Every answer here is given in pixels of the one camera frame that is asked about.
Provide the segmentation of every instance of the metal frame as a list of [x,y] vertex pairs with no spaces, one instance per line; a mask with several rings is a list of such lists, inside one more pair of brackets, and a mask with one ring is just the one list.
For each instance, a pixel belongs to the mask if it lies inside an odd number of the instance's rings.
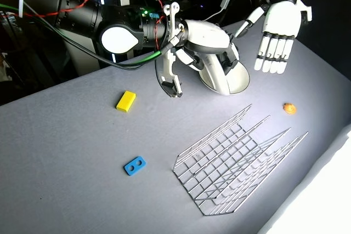
[[265,142],[250,134],[268,118],[245,131],[239,125],[251,105],[180,153],[173,172],[203,215],[237,211],[264,179],[308,134],[273,151],[291,128]]

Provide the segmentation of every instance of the wire rack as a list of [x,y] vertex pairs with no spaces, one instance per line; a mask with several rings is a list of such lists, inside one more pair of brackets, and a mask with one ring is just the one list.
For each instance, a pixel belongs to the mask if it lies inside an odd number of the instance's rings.
[[273,151],[291,128],[258,144],[250,134],[270,116],[245,131],[239,122],[251,105],[180,153],[173,172],[203,215],[237,211],[264,179],[305,138]]

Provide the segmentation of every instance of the orange object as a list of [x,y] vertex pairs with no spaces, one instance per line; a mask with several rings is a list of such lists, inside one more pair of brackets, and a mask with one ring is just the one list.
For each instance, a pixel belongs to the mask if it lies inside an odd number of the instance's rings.
[[294,104],[284,104],[283,109],[289,115],[294,115],[296,113],[296,107]]

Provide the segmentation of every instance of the white robotic hand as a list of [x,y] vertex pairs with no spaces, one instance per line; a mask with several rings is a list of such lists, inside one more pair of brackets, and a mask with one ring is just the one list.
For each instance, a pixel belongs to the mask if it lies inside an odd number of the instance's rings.
[[[282,0],[268,9],[262,29],[263,38],[254,65],[255,70],[284,73],[293,41],[301,26],[302,12],[307,13],[307,21],[312,20],[311,7],[304,5],[301,0]],[[255,9],[235,37],[251,27],[263,14],[262,7]]]

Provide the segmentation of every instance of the table surface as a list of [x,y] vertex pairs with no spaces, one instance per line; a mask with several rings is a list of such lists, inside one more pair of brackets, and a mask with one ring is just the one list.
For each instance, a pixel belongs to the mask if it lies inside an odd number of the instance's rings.
[[[300,42],[283,75],[253,69],[262,23],[236,41],[251,81],[234,96],[176,64],[184,94],[171,99],[148,64],[108,67],[0,107],[0,233],[257,233],[351,120],[351,82]],[[115,109],[125,90],[137,94],[128,113]],[[310,133],[236,213],[202,216],[172,173],[176,156],[249,104],[244,128],[271,115],[257,141],[289,127],[282,144]],[[128,176],[123,166],[136,156],[147,165]]]

